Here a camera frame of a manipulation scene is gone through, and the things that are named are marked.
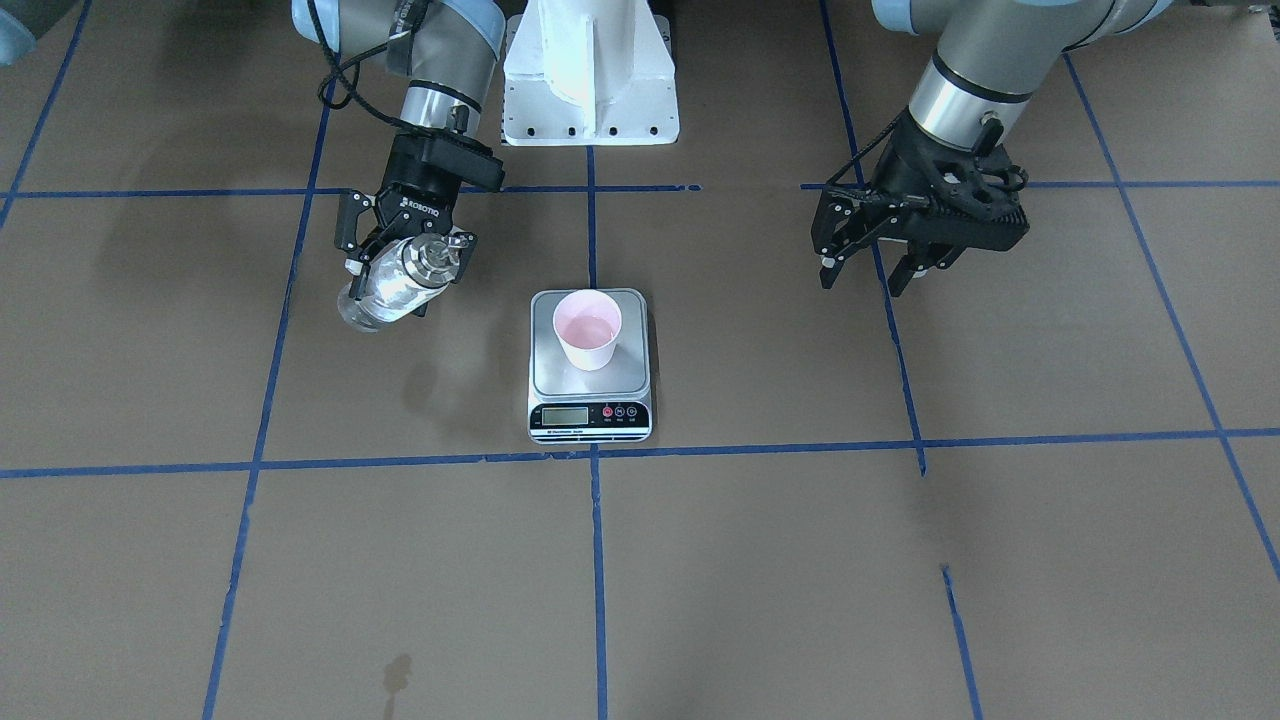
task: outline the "silver scale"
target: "silver scale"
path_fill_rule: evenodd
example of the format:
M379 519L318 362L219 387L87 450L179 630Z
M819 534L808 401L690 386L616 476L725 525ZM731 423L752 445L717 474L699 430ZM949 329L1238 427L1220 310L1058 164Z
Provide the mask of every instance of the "silver scale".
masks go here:
M622 310L613 359L580 370L561 348L552 314L571 290L548 290L529 307L529 437L540 443L639 442L653 432L649 310L631 288L602 290Z

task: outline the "scale platform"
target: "scale platform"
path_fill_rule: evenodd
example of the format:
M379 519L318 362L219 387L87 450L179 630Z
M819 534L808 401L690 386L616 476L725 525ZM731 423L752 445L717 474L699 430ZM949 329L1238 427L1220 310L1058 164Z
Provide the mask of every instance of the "scale platform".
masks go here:
M561 348L552 314L571 290L548 290L529 307L529 437L540 443L639 442L653 433L649 309L631 288L602 290L622 310L613 359L579 370Z

